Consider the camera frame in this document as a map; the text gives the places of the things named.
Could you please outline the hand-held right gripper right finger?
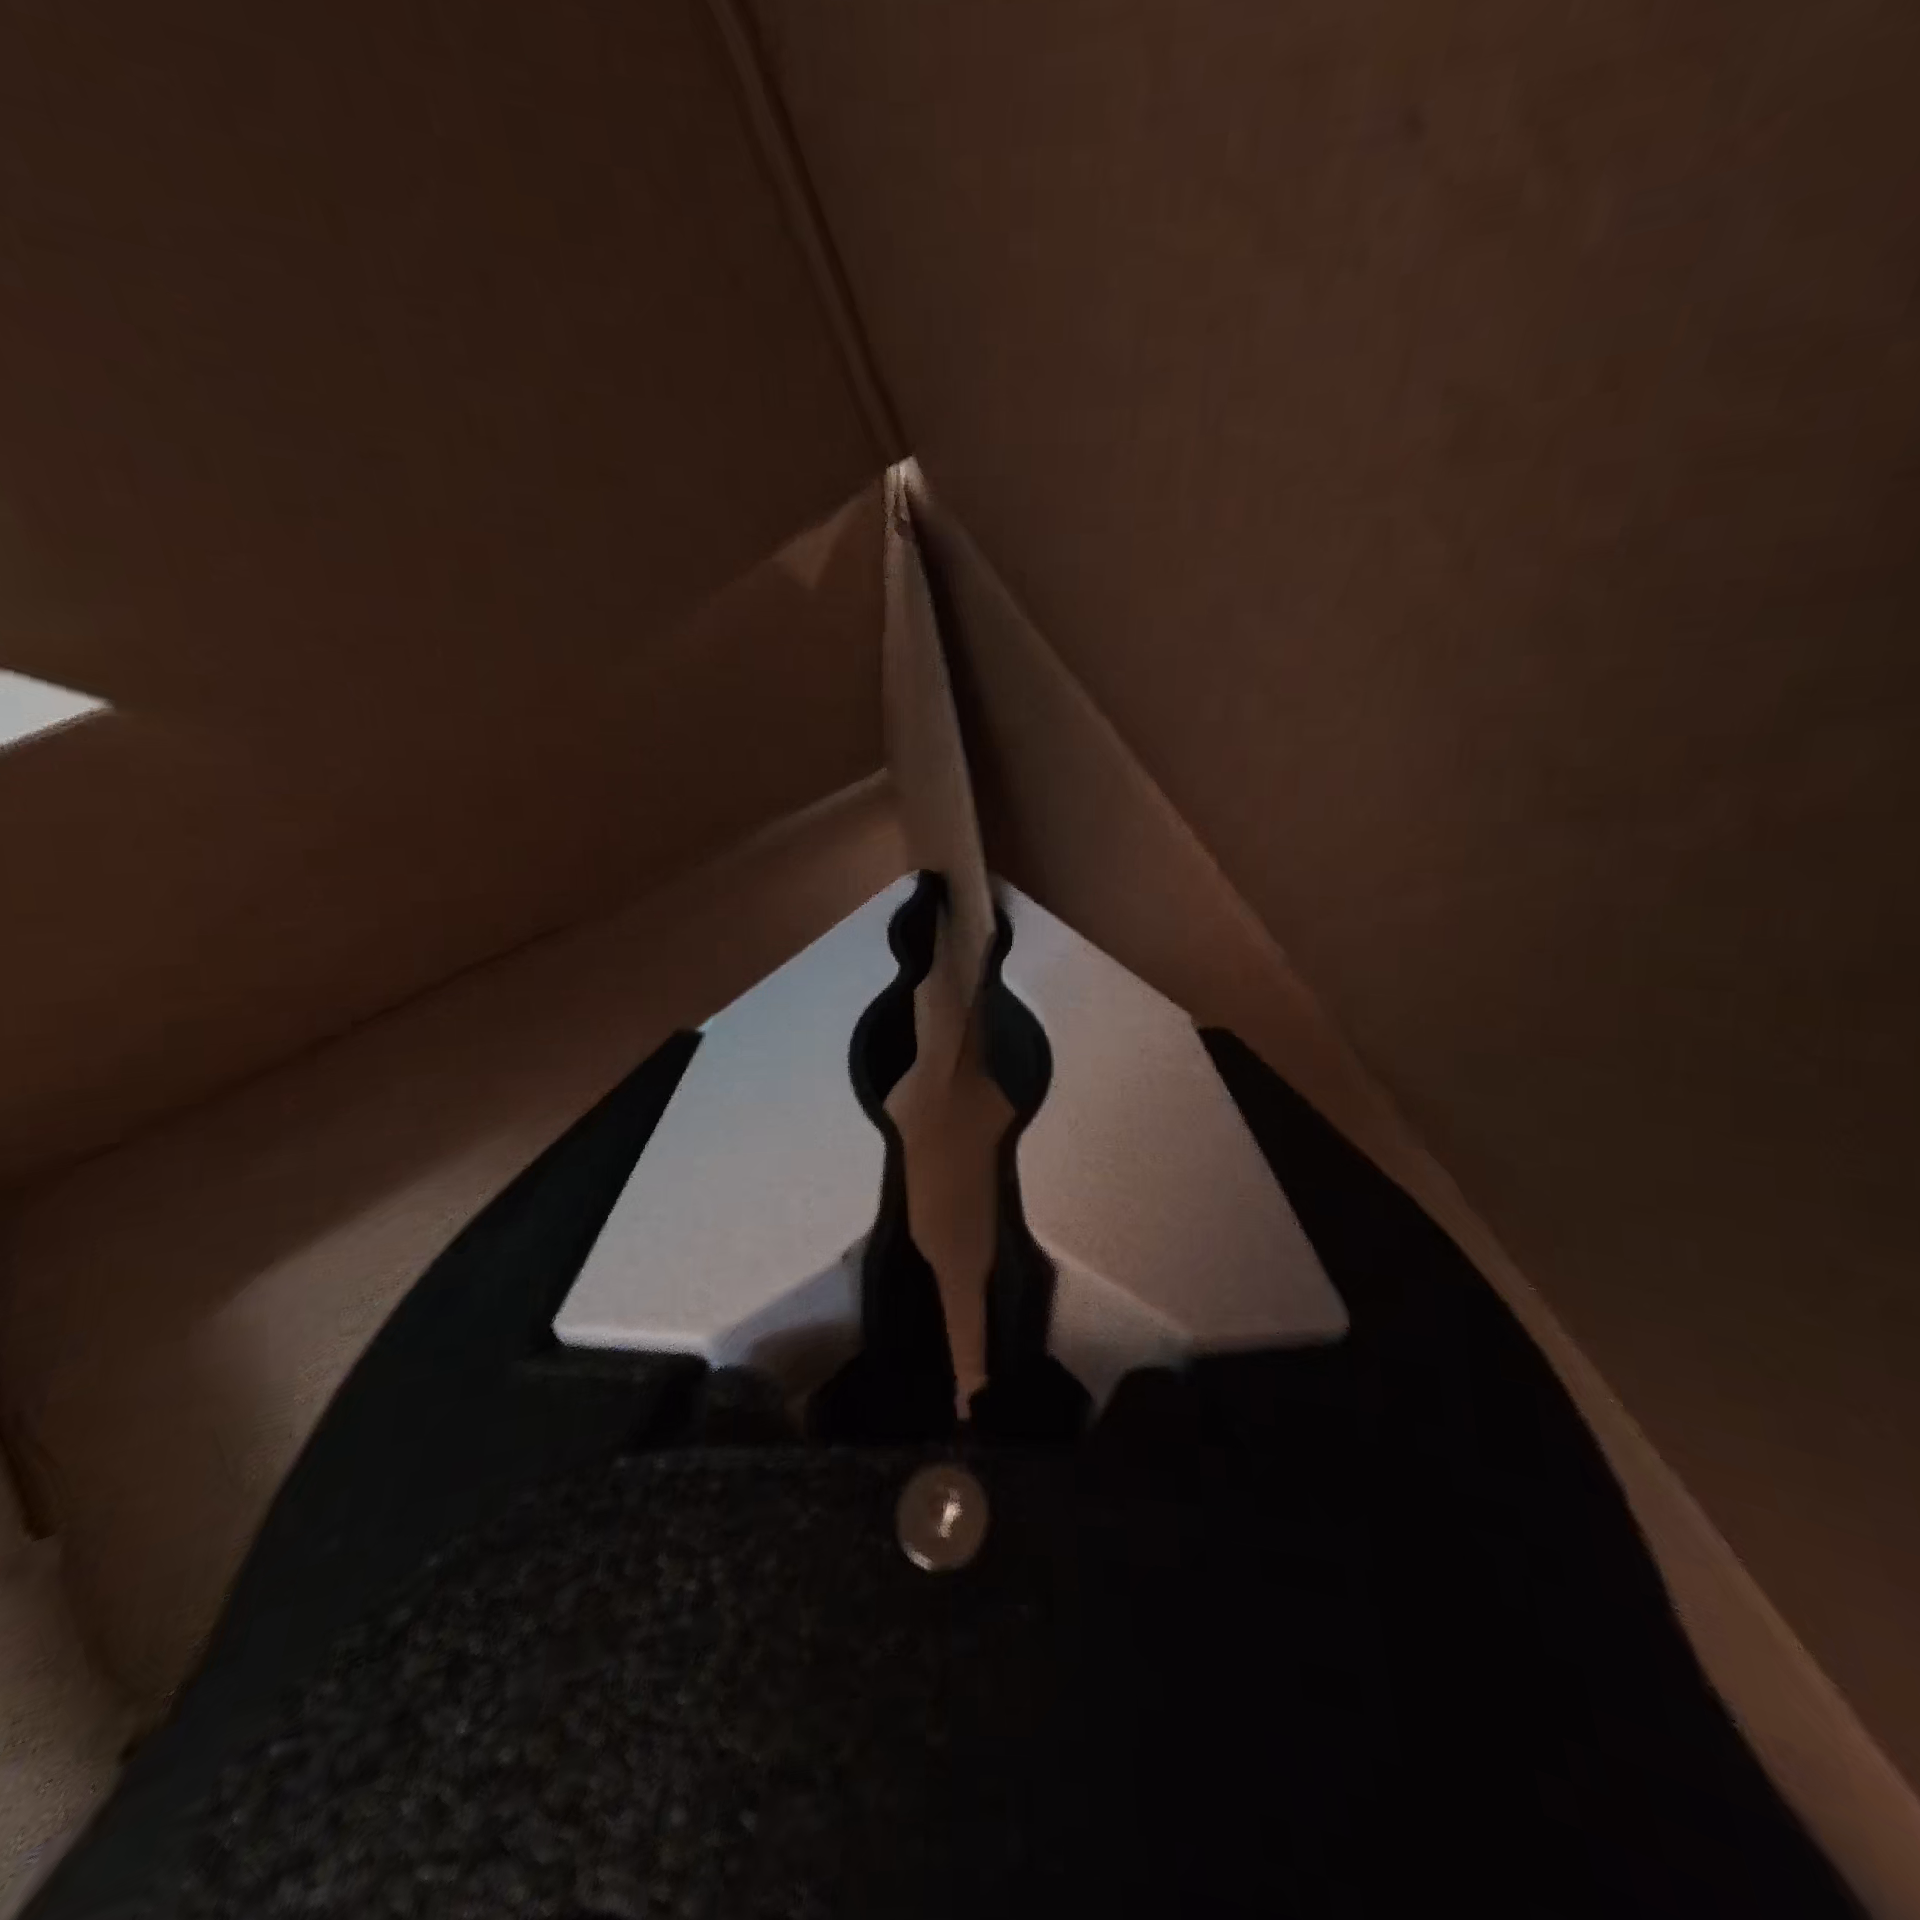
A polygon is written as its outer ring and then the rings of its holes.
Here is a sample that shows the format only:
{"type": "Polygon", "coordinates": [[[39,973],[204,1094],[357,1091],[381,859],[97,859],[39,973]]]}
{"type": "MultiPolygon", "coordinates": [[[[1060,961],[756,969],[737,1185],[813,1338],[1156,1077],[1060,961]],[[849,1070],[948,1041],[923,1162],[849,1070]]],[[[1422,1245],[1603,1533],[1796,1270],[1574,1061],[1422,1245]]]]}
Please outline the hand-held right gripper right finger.
{"type": "Polygon", "coordinates": [[[1084,1385],[1321,1349],[1348,1310],[1181,1005],[1037,900],[999,890],[1001,983],[1049,1077],[1015,1164],[1052,1266],[1046,1351],[1084,1385]]]}

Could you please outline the brown cardboard box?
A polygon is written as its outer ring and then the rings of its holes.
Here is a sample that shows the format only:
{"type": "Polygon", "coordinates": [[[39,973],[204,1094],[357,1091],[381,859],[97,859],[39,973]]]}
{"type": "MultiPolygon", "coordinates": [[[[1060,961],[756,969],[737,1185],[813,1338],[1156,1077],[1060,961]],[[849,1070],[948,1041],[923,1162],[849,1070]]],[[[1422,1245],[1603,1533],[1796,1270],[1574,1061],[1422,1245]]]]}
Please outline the brown cardboard box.
{"type": "Polygon", "coordinates": [[[4,5],[4,671],[23,1915],[1916,1915],[1916,5],[4,5]],[[1006,884],[1343,1339],[1049,1353],[1006,884]]]}

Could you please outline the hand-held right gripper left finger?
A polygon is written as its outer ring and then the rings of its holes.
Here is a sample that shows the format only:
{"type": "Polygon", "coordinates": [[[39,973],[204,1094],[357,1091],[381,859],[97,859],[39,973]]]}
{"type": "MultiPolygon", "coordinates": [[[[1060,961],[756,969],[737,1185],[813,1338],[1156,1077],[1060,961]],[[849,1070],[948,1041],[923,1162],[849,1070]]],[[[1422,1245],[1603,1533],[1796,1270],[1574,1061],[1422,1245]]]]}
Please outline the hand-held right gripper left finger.
{"type": "Polygon", "coordinates": [[[885,1145],[854,1092],[858,1020],[899,979],[882,887],[702,1023],[555,1315],[578,1353],[834,1370],[858,1347],[885,1145]]]}

